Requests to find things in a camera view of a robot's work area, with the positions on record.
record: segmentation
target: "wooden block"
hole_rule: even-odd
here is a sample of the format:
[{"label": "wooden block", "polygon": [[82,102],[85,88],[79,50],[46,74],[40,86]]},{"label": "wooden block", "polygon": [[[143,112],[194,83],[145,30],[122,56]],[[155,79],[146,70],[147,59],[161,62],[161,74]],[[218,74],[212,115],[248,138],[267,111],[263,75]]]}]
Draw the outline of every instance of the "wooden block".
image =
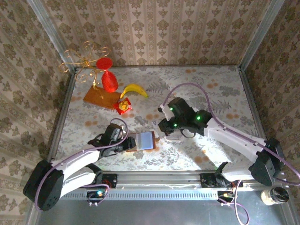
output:
[{"label": "wooden block", "polygon": [[120,99],[121,93],[118,92],[112,92],[108,93],[106,90],[103,88],[97,87],[95,90],[93,86],[89,89],[88,93],[86,93],[84,97],[84,101],[98,105],[104,108],[108,109],[114,109],[113,104],[117,103]]}]

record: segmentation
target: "gray floor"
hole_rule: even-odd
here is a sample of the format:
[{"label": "gray floor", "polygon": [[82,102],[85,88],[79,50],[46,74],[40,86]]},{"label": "gray floor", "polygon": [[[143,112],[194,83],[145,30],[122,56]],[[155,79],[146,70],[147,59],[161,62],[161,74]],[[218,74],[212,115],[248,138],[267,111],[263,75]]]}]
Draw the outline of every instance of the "gray floor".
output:
[{"label": "gray floor", "polygon": [[[266,206],[258,192],[240,192],[238,202],[250,214],[251,225],[286,225],[280,205]],[[240,212],[240,218],[246,216]],[[43,212],[39,225],[238,225],[233,207],[217,201],[86,201],[61,200]]]}]

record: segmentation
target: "metal frame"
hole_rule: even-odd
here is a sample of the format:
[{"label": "metal frame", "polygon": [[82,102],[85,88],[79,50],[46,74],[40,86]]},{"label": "metal frame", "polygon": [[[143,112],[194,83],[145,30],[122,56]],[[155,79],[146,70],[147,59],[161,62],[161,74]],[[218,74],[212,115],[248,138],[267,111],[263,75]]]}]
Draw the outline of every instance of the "metal frame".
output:
[{"label": "metal frame", "polygon": [[[61,200],[99,200],[97,198],[87,198],[87,190],[76,190],[72,193],[64,195]],[[200,189],[194,190],[176,190],[176,191],[122,191],[117,189],[112,189],[105,200],[134,200],[134,201],[145,201],[145,200],[217,200],[218,191],[217,190],[205,190]]]},{"label": "metal frame", "polygon": [[[250,86],[248,84],[246,75],[243,70],[239,69],[240,78],[244,86],[244,90],[248,99],[248,103],[253,115],[255,126],[258,131],[259,137],[265,138],[265,133],[260,122],[258,111],[255,106],[255,102],[251,93]],[[48,161],[51,161],[55,157],[56,151],[59,146],[59,140],[63,130],[64,122],[68,112],[68,106],[72,97],[73,89],[75,86],[75,74],[72,75],[69,87],[64,100],[63,108],[61,110],[59,122],[55,130],[55,138],[51,144],[51,149],[48,155]],[[132,191],[156,191],[157,193],[163,193],[165,191],[189,191],[190,193],[199,192],[201,188],[200,173],[212,173],[213,171],[124,171],[124,172],[106,172],[118,174],[118,185],[114,192],[119,193],[131,193]],[[281,183],[274,184],[275,186],[281,186]],[[230,188],[205,188],[210,191],[229,191]],[[244,182],[244,187],[240,188],[240,191],[253,191],[263,190],[265,186],[254,181],[249,180]],[[85,192],[85,189],[79,190],[79,193]],[[299,219],[297,211],[293,204],[293,200],[290,200],[287,204],[282,204],[282,210],[289,225],[298,225]],[[30,211],[27,217],[27,225],[34,225],[40,213],[34,209],[34,205],[30,206]]]},{"label": "metal frame", "polygon": [[[48,34],[51,42],[53,43],[55,49],[60,54],[61,59],[64,62],[71,62],[70,59],[68,59],[64,55],[64,51],[67,48],[66,43],[63,41],[63,39],[60,37],[59,33],[56,31],[54,25],[52,24],[52,21],[50,19],[49,14],[47,13],[47,10],[45,9],[43,3],[41,0],[27,0],[29,5],[31,6],[33,12],[37,15],[38,20],[41,22],[44,30]],[[71,74],[75,72],[75,67],[73,65],[67,64],[69,71]]]},{"label": "metal frame", "polygon": [[250,61],[252,60],[255,52],[257,51],[259,45],[263,41],[266,36],[270,26],[272,25],[275,17],[280,11],[285,0],[272,0],[261,23],[259,24],[256,33],[254,34],[250,44],[248,45],[247,50],[240,62],[240,68],[242,70],[246,70]]},{"label": "metal frame", "polygon": [[[249,104],[249,107],[250,107],[250,110],[251,110],[251,113],[253,116],[253,120],[254,120],[256,129],[257,129],[258,136],[261,138],[266,138],[266,133],[263,129],[263,125],[262,125],[261,119],[258,114],[258,110],[255,105],[255,101],[254,101],[252,91],[251,91],[251,88],[249,86],[249,83],[248,83],[248,80],[246,77],[246,73],[240,67],[239,67],[239,74],[240,74],[240,79],[242,81],[242,84],[244,86],[245,94],[246,94],[248,104]],[[283,185],[282,183],[278,183],[278,184],[276,184],[276,186],[288,188],[287,185]],[[293,198],[290,198],[288,203],[282,204],[281,208],[282,208],[282,211],[284,213],[284,216],[285,216],[285,219],[286,219],[288,225],[300,224],[299,215],[297,213]]]}]

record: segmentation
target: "banana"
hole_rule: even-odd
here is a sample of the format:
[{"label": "banana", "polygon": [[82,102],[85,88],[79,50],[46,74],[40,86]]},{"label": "banana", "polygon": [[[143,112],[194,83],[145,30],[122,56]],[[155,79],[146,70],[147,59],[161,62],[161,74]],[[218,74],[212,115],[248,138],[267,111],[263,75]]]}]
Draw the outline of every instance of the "banana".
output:
[{"label": "banana", "polygon": [[142,88],[141,86],[135,84],[135,83],[132,83],[132,84],[128,85],[126,88],[124,88],[124,91],[121,94],[120,98],[123,98],[123,96],[125,95],[125,93],[129,92],[129,91],[135,91],[135,92],[139,93],[140,95],[143,95],[146,98],[148,98],[148,94],[145,91],[145,89]]}]

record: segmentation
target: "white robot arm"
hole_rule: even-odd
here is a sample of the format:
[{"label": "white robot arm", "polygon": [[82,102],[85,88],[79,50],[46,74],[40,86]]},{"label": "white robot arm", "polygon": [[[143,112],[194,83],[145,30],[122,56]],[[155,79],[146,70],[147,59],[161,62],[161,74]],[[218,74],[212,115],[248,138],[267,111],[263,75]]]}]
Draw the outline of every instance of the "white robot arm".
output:
[{"label": "white robot arm", "polygon": [[[248,162],[240,163],[224,162],[216,171],[217,181],[223,185],[230,184],[235,180],[255,179],[266,186],[272,186],[284,165],[279,159],[261,147],[266,146],[277,155],[283,157],[280,143],[274,138],[266,141],[262,138],[245,134],[225,124],[220,119],[213,118],[208,111],[199,110],[195,112],[180,97],[176,97],[165,106],[161,105],[158,110],[166,116],[158,124],[160,130],[166,136],[175,130],[182,132],[184,129],[188,129],[194,134],[198,133],[220,141],[249,159]],[[254,140],[254,144],[245,140],[242,136]]]},{"label": "white robot arm", "polygon": [[42,160],[33,170],[23,189],[23,194],[34,202],[38,193],[37,205],[42,211],[46,211],[68,192],[88,184],[102,184],[102,171],[93,163],[136,146],[133,137],[123,139],[122,133],[122,127],[111,123],[104,134],[90,140],[80,152],[68,157],[67,160],[62,159],[51,163]]}]

